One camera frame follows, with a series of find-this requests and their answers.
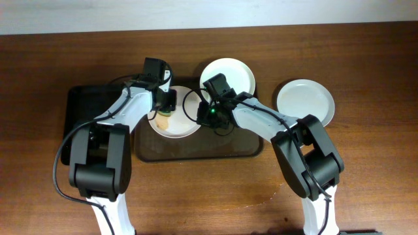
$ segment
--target black tray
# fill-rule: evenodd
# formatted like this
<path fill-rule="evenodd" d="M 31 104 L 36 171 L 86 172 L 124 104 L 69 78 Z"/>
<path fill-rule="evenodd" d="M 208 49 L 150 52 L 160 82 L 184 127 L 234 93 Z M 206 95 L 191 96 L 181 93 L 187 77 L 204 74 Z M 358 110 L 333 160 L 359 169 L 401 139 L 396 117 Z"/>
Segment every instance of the black tray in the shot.
<path fill-rule="evenodd" d="M 173 85 L 196 89 L 199 88 L 199 78 L 176 77 Z M 239 128 L 227 136 L 218 136 L 214 130 L 201 127 L 184 138 L 167 138 L 156 133 L 146 118 L 140 120 L 134 137 L 135 155 L 147 163 L 255 157 L 263 150 L 263 143 L 255 133 Z"/>
<path fill-rule="evenodd" d="M 176 78 L 174 86 L 199 87 L 199 79 Z M 75 126 L 107 110 L 121 95 L 121 85 L 76 86 L 67 100 L 64 136 Z M 135 155 L 144 162 L 254 157 L 263 150 L 263 139 L 251 131 L 235 128 L 228 136 L 218 136 L 201 127 L 185 138 L 171 139 L 156 133 L 143 117 L 135 129 Z M 63 148 L 61 162 L 69 164 L 71 141 Z"/>

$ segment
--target table surface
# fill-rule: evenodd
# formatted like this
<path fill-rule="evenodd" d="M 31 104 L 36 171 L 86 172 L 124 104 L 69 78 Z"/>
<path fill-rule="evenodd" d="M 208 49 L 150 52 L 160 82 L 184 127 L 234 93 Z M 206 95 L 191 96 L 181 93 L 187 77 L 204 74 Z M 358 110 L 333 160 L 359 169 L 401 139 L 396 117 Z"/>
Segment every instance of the table surface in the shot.
<path fill-rule="evenodd" d="M 93 210 L 61 198 L 52 163 L 68 90 L 140 72 L 145 57 L 199 77 L 231 57 L 253 71 L 260 101 L 307 78 L 336 104 L 326 127 L 346 169 L 336 193 L 341 230 L 415 234 L 418 224 L 418 22 L 121 31 L 0 37 L 0 233 L 98 234 Z M 300 231 L 302 204 L 272 146 L 240 160 L 142 163 L 127 191 L 139 234 Z M 61 188 L 74 196 L 68 167 Z"/>

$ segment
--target white plate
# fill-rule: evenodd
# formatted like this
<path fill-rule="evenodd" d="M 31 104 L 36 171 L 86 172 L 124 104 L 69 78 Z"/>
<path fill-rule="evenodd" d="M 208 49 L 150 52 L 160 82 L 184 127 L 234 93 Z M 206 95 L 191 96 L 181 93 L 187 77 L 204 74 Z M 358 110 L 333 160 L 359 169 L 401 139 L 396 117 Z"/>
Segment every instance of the white plate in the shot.
<path fill-rule="evenodd" d="M 281 114 L 297 118 L 314 115 L 326 126 L 334 116 L 335 104 L 324 86 L 312 80 L 299 79 L 280 90 L 277 109 Z"/>
<path fill-rule="evenodd" d="M 176 110 L 171 113 L 170 117 L 157 114 L 156 117 L 149 122 L 152 129 L 162 136 L 168 138 L 183 138 L 193 134 L 201 126 L 188 119 L 183 111 L 183 99 L 190 89 L 182 86 L 172 86 L 171 89 L 177 91 Z M 194 92 L 187 96 L 187 99 L 185 100 L 185 110 L 194 120 L 196 120 L 197 117 L 197 108 L 199 107 L 200 101 L 201 99 Z M 148 113 L 148 119 L 153 117 L 154 112 L 155 111 Z"/>
<path fill-rule="evenodd" d="M 253 73 L 246 64 L 231 58 L 217 59 L 204 68 L 200 80 L 201 88 L 204 88 L 203 82 L 219 73 L 225 75 L 229 86 L 234 88 L 236 94 L 245 91 L 254 95 L 255 79 Z M 202 95 L 208 102 L 210 101 L 207 92 L 202 91 Z"/>

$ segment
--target white wall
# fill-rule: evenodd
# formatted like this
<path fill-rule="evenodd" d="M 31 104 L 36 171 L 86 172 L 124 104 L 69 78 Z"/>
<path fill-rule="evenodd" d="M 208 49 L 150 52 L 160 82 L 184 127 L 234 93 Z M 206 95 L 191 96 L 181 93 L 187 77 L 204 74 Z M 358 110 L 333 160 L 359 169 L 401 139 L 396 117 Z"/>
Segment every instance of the white wall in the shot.
<path fill-rule="evenodd" d="M 418 0 L 0 0 L 0 34 L 418 20 Z"/>

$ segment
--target empty white plate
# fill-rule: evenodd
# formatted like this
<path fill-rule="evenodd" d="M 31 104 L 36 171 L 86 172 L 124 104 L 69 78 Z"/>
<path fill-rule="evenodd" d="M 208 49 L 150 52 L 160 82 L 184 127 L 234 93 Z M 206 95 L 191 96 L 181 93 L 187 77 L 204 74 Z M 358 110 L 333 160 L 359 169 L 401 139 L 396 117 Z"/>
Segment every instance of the empty white plate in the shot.
<path fill-rule="evenodd" d="M 231 58 L 217 59 L 204 68 L 200 81 L 201 88 L 204 88 L 203 82 L 219 73 L 225 75 L 229 87 L 234 88 L 236 94 L 245 91 L 254 95 L 255 79 L 253 73 L 246 64 Z M 207 92 L 202 91 L 202 95 L 208 102 L 210 101 Z"/>
<path fill-rule="evenodd" d="M 156 117 L 149 122 L 152 129 L 162 136 L 168 138 L 186 137 L 201 127 L 187 118 L 183 111 L 183 99 L 190 89 L 182 86 L 172 86 L 170 88 L 177 91 L 176 110 L 169 117 L 157 113 Z M 200 101 L 201 98 L 194 92 L 188 95 L 185 100 L 185 110 L 194 120 L 197 117 L 197 108 L 199 107 Z M 148 119 L 151 119 L 154 113 L 155 111 L 148 113 Z"/>
<path fill-rule="evenodd" d="M 281 114 L 296 118 L 314 115 L 323 126 L 328 125 L 335 113 L 334 99 L 329 91 L 307 79 L 284 85 L 277 97 L 277 108 Z"/>

